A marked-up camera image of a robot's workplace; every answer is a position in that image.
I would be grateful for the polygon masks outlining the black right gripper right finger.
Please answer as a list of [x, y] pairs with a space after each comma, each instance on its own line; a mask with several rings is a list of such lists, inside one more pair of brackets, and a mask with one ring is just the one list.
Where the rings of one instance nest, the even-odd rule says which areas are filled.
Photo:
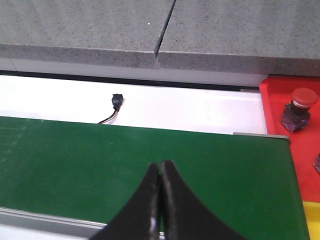
[[167, 240], [244, 240], [192, 192], [175, 163], [161, 164], [164, 236]]

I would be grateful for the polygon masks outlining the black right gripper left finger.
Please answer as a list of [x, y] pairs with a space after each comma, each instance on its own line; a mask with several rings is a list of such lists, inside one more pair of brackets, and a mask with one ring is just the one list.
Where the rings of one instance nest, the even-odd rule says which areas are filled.
[[147, 171], [121, 211], [91, 240], [158, 240], [160, 237], [159, 167], [149, 164]]

